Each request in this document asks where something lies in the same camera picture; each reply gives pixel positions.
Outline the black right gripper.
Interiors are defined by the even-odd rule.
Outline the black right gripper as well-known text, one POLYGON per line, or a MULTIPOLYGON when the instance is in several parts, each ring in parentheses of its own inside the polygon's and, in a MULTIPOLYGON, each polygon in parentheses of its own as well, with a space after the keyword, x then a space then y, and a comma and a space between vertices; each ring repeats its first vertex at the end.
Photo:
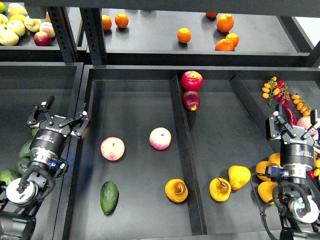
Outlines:
POLYGON ((291 126, 282 117, 281 103, 277 104, 273 114, 265 121, 266 137, 269 140, 280 140, 280 164, 282 167, 303 165, 315 166, 315 146, 320 140, 315 140, 312 134, 320 128, 318 110, 310 113, 311 126, 308 129, 291 126))

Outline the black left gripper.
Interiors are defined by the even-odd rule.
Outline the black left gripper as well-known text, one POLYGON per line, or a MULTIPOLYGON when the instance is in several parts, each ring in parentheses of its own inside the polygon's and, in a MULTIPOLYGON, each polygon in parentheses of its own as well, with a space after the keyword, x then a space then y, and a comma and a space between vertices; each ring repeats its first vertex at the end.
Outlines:
POLYGON ((30 150, 34 154, 47 151, 54 156, 61 156, 71 136, 83 139, 90 128, 90 119, 85 110, 70 118, 58 115, 52 117, 49 110, 54 101, 55 96, 51 95, 40 106, 34 105, 27 119, 28 126, 36 126, 40 114, 44 114, 46 119, 41 123, 42 129, 37 132, 30 145, 30 150))

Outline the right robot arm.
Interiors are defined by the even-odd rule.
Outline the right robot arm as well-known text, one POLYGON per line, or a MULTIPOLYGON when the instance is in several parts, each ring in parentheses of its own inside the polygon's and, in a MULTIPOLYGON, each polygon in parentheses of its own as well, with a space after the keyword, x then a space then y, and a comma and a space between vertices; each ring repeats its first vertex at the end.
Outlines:
POLYGON ((277 208, 281 231, 280 240, 318 240, 320 238, 320 205, 314 201, 307 173, 316 168, 316 151, 320 149, 317 110, 310 113, 309 128, 290 125, 282 117, 283 105, 278 104, 265 121, 266 137, 280 141, 280 165, 267 166, 263 177, 275 182, 271 199, 259 208, 262 224, 270 239, 265 210, 271 204, 277 208))

